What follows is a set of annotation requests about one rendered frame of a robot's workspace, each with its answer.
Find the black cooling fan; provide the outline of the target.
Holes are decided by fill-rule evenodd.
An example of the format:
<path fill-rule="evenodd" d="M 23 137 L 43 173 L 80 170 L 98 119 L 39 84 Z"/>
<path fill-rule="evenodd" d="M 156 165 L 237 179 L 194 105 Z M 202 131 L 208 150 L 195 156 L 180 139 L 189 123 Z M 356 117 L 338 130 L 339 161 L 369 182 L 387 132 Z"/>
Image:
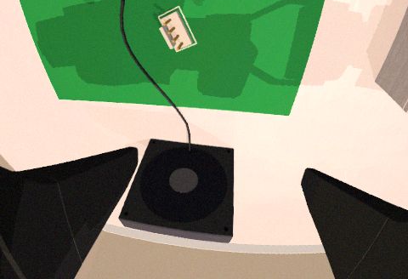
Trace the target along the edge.
<path fill-rule="evenodd" d="M 234 149 L 150 139 L 119 221 L 123 227 L 205 242 L 234 237 Z"/>

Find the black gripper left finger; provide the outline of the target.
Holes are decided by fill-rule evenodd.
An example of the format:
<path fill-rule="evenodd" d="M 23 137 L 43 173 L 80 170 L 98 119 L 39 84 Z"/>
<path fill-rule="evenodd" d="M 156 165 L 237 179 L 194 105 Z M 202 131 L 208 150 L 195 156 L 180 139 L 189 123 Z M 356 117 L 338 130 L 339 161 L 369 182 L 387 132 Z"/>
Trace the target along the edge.
<path fill-rule="evenodd" d="M 0 166 L 0 248 L 20 279 L 74 279 L 139 165 L 139 149 Z"/>

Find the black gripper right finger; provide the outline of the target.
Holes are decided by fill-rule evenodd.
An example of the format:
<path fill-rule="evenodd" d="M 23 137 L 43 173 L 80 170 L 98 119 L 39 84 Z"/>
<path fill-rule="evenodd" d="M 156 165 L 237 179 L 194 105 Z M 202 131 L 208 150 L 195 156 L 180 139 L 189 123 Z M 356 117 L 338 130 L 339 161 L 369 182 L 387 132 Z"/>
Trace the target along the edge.
<path fill-rule="evenodd" d="M 334 279 L 408 279 L 408 210 L 312 168 L 302 190 Z"/>

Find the green circuit board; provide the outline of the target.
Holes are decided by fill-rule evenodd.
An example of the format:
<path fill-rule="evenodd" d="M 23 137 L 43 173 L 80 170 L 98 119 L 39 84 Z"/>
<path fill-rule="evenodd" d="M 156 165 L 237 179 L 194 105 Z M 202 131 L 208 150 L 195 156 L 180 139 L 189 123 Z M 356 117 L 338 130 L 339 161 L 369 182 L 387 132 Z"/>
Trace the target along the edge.
<path fill-rule="evenodd" d="M 186 108 L 289 116 L 326 0 L 125 0 L 133 57 Z M 171 105 L 122 0 L 20 0 L 58 99 Z"/>

